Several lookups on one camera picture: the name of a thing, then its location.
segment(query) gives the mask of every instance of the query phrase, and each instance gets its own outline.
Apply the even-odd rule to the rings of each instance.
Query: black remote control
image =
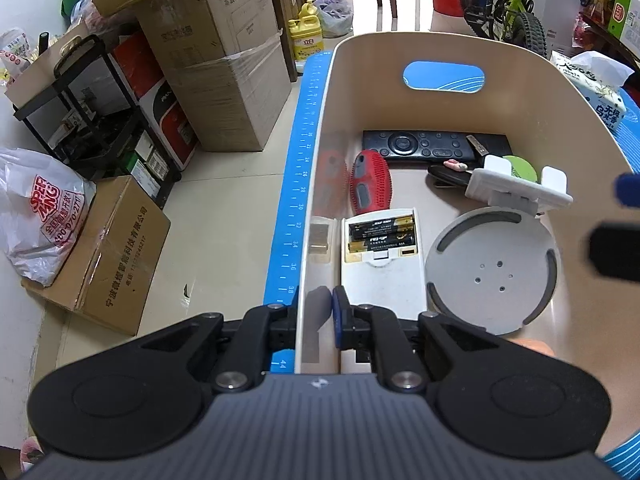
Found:
[[[466,140],[468,133],[427,130],[365,130],[364,150],[376,150],[387,162],[475,162],[478,154]],[[473,134],[492,155],[513,155],[505,135]]]

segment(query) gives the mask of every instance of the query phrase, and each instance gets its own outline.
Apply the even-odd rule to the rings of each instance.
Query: yellow detergent bottle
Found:
[[[289,33],[293,40],[293,54],[298,61],[322,52],[322,29],[317,16],[303,16],[300,20],[289,20]]]
[[[298,13],[298,17],[301,20],[305,16],[317,16],[318,8],[314,5],[313,0],[307,0],[306,4],[302,5],[300,12]]]

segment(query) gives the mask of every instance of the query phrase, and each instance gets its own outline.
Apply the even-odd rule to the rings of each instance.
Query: beige plastic bin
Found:
[[[411,89],[402,74],[415,60],[476,65],[484,71],[484,86],[475,93]],[[600,118],[551,63],[516,46],[468,36],[382,32],[349,38],[337,47],[306,210],[296,372],[339,371],[327,289],[338,285],[340,275],[337,227],[352,211],[347,183],[325,178],[319,160],[340,156],[350,170],[362,148],[362,131],[387,128],[506,134],[514,153],[537,170],[553,166],[566,173],[574,204],[545,218],[561,251],[556,293],[518,335],[544,340],[559,358],[605,385],[613,411],[600,452],[638,430],[640,286],[597,276],[584,245],[602,220],[640,219],[621,208],[612,191],[614,179],[630,167]],[[391,207],[418,209],[425,254],[454,218],[482,206],[461,193],[431,189],[424,168],[391,170],[391,175]],[[326,254],[308,250],[310,230],[319,223],[329,225]]]

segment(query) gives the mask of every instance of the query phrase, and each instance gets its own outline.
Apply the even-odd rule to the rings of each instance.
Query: black shelf cart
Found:
[[[82,108],[69,85],[94,61],[102,58],[118,88],[124,95],[129,108],[114,114],[91,119]],[[20,108],[14,105],[14,117],[22,121],[49,155],[64,162],[89,180],[108,176],[129,174],[124,155],[133,152],[143,132],[149,136],[156,150],[167,163],[169,171],[160,183],[158,195],[154,199],[160,208],[164,207],[174,183],[181,178],[180,170],[168,154],[164,145],[150,127],[140,107],[132,99],[127,87],[108,56],[104,42],[91,34],[72,46],[54,68],[54,82],[30,99]],[[29,120],[29,116],[53,99],[59,99],[66,110],[74,108],[86,127],[75,128],[65,139],[65,146],[55,149],[40,135]],[[74,146],[69,149],[69,142]]]

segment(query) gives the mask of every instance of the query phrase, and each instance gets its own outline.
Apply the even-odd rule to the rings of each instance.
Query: screw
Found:
[[[415,372],[404,371],[397,372],[393,374],[391,377],[391,382],[394,386],[398,388],[402,388],[404,390],[409,390],[411,388],[415,388],[416,386],[420,386],[422,383],[422,377]]]
[[[216,377],[216,384],[227,390],[242,388],[249,379],[242,372],[222,372]]]

